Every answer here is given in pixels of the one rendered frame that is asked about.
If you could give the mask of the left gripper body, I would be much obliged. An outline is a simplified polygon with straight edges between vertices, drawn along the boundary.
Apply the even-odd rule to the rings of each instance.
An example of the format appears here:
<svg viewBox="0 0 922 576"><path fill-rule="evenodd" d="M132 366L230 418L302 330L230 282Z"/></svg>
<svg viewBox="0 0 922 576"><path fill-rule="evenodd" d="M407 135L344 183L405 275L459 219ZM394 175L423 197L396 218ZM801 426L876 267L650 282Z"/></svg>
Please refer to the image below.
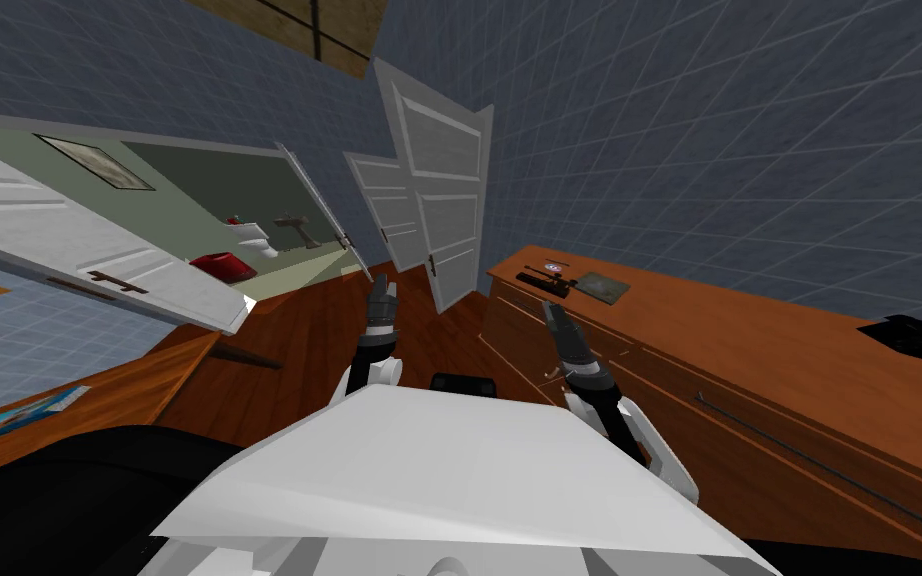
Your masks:
<svg viewBox="0 0 922 576"><path fill-rule="evenodd" d="M396 297L369 298L366 301L366 330L393 330L398 313Z"/></svg>

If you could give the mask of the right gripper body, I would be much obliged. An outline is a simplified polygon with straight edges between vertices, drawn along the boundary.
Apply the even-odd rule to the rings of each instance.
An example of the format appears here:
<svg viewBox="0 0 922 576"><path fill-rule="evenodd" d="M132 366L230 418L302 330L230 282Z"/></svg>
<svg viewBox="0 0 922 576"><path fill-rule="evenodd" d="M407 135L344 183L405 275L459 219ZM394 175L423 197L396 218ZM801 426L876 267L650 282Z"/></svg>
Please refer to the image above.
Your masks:
<svg viewBox="0 0 922 576"><path fill-rule="evenodd" d="M592 363L591 349L585 341L582 328L577 323L553 323L549 325L549 330L562 363L577 366Z"/></svg>

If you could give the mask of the black flat device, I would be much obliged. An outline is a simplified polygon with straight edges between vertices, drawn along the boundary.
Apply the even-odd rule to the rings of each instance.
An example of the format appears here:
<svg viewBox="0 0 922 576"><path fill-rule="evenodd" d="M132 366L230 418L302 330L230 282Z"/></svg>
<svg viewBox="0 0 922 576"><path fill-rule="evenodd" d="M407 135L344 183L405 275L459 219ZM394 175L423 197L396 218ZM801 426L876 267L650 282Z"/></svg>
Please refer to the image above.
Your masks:
<svg viewBox="0 0 922 576"><path fill-rule="evenodd" d="M526 272L519 272L515 278L524 284L531 285L541 291L552 294L560 299L565 299L570 294L572 288L577 284L577 280L566 279L559 272L547 274L542 270L524 266Z"/></svg>

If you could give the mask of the grey-green flat book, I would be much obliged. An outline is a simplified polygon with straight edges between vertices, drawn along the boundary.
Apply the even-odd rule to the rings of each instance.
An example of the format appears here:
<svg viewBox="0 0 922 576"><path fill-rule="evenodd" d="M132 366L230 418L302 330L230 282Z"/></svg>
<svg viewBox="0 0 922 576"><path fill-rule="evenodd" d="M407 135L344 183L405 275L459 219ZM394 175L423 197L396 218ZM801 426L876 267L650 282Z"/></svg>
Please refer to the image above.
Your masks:
<svg viewBox="0 0 922 576"><path fill-rule="evenodd" d="M573 288L600 302L614 305L629 290L630 286L596 272L588 272L574 282Z"/></svg>

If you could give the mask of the small white panel door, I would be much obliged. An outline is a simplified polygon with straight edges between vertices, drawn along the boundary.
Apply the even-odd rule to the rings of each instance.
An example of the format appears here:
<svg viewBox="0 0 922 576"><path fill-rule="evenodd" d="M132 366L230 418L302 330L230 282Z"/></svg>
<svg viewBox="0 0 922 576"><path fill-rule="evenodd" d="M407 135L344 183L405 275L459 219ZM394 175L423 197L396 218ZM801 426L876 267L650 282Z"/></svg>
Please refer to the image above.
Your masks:
<svg viewBox="0 0 922 576"><path fill-rule="evenodd" d="M417 200L398 160L344 153L398 272L421 265L427 256Z"/></svg>

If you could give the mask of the thin white door leaf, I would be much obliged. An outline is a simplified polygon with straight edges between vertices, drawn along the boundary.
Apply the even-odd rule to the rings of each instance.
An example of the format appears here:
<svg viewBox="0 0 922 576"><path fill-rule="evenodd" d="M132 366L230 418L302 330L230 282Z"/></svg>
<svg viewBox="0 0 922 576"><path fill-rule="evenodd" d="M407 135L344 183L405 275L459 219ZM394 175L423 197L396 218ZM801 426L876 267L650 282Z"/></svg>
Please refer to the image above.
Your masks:
<svg viewBox="0 0 922 576"><path fill-rule="evenodd" d="M369 271L369 269L368 269L368 265L365 263L363 257L361 256L361 254L359 253L359 251L358 251L357 248L355 247L355 244L353 244L353 242L351 241L350 237L349 237L349 236L346 234L346 232L344 231L342 225L339 223L339 221L337 220L336 216L334 215L334 213L332 212L332 210L330 209L330 207L328 206L328 204L325 202L324 198L322 197L321 193L319 192L318 188L316 187L316 184L313 182L313 180L311 180L311 178L308 176L308 174L307 174L306 171L304 170L303 165L302 165L301 162L298 160L298 158L296 157L296 155L295 155L293 152L290 152L290 151L283 145L283 143L276 142L276 143L275 143L275 146L276 146L276 148L286 157L287 161L288 161L289 164L291 165L291 167L292 167L292 169L294 170L295 174L296 174L296 175L301 179L301 181L303 182L304 187L305 187L306 191L308 192L308 194L310 195L310 197L314 199L314 201L316 202L316 204L317 204L317 205L319 206L319 208L321 209L322 213L323 213L323 214L326 216L326 218L329 220L330 224L332 225L332 227L333 227L333 229L334 229L334 231L335 231L335 238L336 238L336 239L338 240L338 242L341 244L341 247L342 247L343 249L349 250L349 251L353 254L353 256L356 257L356 259L357 259L357 261L358 261L358 264L360 265L361 271L364 273L364 275L365 275L366 278L369 280L369 282L370 282L370 283L373 283L373 282L374 282L374 278L373 278L372 274L370 273L370 271Z"/></svg>

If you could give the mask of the tall white panel door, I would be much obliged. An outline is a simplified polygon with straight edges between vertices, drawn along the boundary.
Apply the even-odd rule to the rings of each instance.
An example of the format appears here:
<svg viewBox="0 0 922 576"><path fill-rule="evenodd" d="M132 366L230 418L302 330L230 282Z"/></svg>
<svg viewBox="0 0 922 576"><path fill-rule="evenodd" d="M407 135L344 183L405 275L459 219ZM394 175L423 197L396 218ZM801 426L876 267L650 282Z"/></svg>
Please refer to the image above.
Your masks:
<svg viewBox="0 0 922 576"><path fill-rule="evenodd" d="M473 112L379 58L373 70L444 313L478 285L494 107Z"/></svg>

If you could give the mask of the white toilet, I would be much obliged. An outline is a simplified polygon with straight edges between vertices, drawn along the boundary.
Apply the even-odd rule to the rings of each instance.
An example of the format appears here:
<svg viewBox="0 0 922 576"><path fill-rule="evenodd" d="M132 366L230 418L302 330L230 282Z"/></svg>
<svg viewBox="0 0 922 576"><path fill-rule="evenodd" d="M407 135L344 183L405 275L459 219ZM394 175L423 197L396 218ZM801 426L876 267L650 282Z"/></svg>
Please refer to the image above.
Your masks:
<svg viewBox="0 0 922 576"><path fill-rule="evenodd" d="M225 221L225 227L237 237L238 245L243 249L267 259L276 258L279 255L279 252L270 245L270 237L257 223L242 222L237 217L231 217Z"/></svg>

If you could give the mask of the red bin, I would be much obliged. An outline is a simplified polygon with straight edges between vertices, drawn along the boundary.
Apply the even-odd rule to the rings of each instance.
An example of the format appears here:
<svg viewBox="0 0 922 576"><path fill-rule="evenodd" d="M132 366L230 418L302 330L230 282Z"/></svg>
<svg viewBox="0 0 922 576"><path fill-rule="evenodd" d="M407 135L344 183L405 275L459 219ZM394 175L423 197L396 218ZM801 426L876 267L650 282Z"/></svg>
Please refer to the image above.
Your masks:
<svg viewBox="0 0 922 576"><path fill-rule="evenodd" d="M250 280L258 273L231 252L206 254L189 263L202 272L229 285Z"/></svg>

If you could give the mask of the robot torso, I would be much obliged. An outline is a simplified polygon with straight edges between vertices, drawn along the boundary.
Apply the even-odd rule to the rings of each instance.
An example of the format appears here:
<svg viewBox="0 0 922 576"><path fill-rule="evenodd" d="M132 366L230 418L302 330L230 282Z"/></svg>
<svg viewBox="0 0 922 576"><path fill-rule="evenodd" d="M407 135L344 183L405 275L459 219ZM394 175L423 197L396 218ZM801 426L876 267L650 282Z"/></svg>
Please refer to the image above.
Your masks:
<svg viewBox="0 0 922 576"><path fill-rule="evenodd" d="M370 385L239 452L139 576L780 576L565 409Z"/></svg>

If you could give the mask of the long brown wooden dresser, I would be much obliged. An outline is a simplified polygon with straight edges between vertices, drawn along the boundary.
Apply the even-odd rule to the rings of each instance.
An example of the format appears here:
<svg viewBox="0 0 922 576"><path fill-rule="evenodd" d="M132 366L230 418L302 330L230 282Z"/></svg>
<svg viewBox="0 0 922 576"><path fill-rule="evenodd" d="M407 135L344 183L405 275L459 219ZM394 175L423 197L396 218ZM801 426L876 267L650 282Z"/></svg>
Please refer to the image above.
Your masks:
<svg viewBox="0 0 922 576"><path fill-rule="evenodd" d="M922 359L853 317L529 245L488 273L483 339L552 400L550 295L518 275L553 264L627 285L562 305L709 516L743 539L922 559Z"/></svg>

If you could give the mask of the wide white panel door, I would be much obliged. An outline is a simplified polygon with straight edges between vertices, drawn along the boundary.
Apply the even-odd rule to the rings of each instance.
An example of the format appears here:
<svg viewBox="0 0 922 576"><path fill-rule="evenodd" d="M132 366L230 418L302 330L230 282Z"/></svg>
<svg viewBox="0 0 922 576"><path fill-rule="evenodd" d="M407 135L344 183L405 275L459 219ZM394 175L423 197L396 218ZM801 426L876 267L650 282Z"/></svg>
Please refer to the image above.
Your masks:
<svg viewBox="0 0 922 576"><path fill-rule="evenodd" d="M0 260L115 305L232 335L256 302L0 160ZM93 282L97 270L149 291Z"/></svg>

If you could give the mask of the black crumpled cloth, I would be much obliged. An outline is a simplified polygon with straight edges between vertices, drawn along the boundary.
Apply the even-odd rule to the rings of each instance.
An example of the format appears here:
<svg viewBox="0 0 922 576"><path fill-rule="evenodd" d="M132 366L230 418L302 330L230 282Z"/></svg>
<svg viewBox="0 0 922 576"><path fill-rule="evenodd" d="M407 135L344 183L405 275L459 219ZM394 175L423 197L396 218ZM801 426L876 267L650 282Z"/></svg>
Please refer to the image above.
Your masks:
<svg viewBox="0 0 922 576"><path fill-rule="evenodd" d="M889 315L881 322L857 330L902 355L922 359L922 320L907 315Z"/></svg>

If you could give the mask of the blue flat book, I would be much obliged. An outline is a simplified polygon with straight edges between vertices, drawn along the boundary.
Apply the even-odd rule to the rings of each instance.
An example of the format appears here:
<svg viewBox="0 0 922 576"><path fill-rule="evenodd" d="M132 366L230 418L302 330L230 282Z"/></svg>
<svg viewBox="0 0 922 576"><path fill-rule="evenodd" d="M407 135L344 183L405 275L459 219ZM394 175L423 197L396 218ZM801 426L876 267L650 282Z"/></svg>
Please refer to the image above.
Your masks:
<svg viewBox="0 0 922 576"><path fill-rule="evenodd" d="M74 386L53 396L1 413L0 436L64 411L90 388L90 386Z"/></svg>

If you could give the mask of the grey pedestal sink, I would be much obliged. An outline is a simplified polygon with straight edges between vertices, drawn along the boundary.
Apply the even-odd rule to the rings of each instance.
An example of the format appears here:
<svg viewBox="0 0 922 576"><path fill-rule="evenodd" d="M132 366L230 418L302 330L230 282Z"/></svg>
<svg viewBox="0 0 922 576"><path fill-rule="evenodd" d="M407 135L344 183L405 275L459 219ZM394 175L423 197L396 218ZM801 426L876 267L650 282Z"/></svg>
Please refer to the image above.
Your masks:
<svg viewBox="0 0 922 576"><path fill-rule="evenodd" d="M276 225L276 227L293 229L301 239L303 246L306 249L320 248L322 244L316 241L314 238L311 238L309 234L304 230L305 225L309 222L309 219L305 216L292 217L289 215L284 215L273 220L273 223Z"/></svg>

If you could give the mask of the framed grey wall picture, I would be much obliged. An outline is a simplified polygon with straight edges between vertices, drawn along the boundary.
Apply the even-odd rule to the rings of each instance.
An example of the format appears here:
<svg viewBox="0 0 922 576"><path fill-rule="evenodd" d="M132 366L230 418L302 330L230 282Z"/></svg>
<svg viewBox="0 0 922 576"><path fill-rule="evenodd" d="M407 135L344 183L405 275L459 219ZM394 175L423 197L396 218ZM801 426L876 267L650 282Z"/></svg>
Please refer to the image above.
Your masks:
<svg viewBox="0 0 922 576"><path fill-rule="evenodd" d="M151 184L99 147L38 133L34 133L34 136L114 189L155 191Z"/></svg>

